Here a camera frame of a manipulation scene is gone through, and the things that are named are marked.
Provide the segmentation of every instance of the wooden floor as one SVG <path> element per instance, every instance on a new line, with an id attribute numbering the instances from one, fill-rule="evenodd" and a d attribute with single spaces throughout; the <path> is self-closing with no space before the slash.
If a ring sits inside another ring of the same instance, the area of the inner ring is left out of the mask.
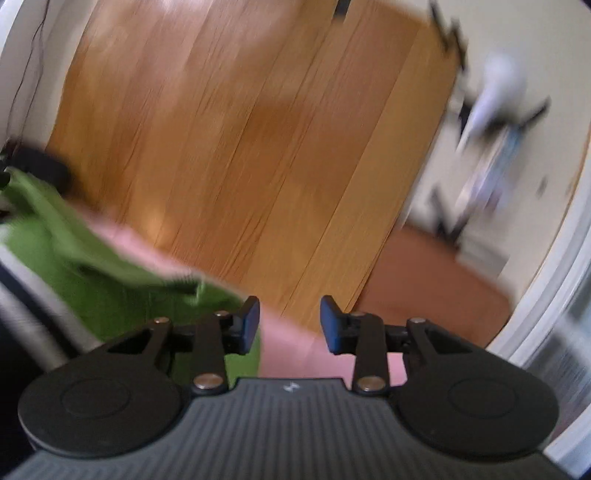
<path id="1" fill-rule="evenodd" d="M 374 0 L 99 0 L 49 149 L 97 210 L 302 323 L 352 306 L 457 57 Z"/>

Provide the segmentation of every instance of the green cloth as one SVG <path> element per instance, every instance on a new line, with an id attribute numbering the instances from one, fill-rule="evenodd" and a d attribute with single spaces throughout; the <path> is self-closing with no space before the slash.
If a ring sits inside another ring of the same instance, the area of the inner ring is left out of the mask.
<path id="1" fill-rule="evenodd" d="M 17 210 L 5 244 L 35 272 L 101 341 L 156 317 L 177 325 L 204 313 L 233 310 L 236 295 L 195 278 L 165 279 L 117 255 L 95 236 L 49 185 L 11 169 L 3 195 Z M 230 380 L 255 376 L 260 340 L 249 355 L 227 355 Z M 182 378 L 182 372 L 173 374 Z"/>

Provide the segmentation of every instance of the pink cloth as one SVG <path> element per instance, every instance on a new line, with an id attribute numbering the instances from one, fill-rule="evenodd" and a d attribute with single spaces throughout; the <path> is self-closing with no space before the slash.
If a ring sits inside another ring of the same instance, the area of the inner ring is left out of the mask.
<path id="1" fill-rule="evenodd" d="M 117 225 L 79 209 L 88 227 L 108 242 L 122 257 L 164 276 L 203 274 L 182 265 L 147 245 L 132 229 Z M 326 348 L 324 338 L 280 318 L 268 308 L 262 309 L 260 324 L 262 349 L 259 376 L 275 378 L 343 378 L 350 386 L 353 355 L 334 356 Z M 390 383 L 406 382 L 402 355 L 388 354 Z"/>

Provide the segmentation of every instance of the ribbed gray plate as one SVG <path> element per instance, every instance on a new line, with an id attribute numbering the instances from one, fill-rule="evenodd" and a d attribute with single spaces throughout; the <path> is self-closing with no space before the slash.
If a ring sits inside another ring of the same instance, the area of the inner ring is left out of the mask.
<path id="1" fill-rule="evenodd" d="M 406 432 L 384 400 L 341 380 L 241 380 L 193 401 L 151 445 L 117 458 L 34 455 L 9 480 L 566 479 L 541 454 L 500 464 L 458 460 Z"/>

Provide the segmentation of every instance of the logo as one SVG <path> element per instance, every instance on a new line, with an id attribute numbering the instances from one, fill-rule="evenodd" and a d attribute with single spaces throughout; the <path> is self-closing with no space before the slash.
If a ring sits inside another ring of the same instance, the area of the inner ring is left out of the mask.
<path id="1" fill-rule="evenodd" d="M 299 390 L 301 387 L 296 382 L 291 382 L 289 385 L 283 385 L 283 390 L 289 393 L 293 393 Z"/>

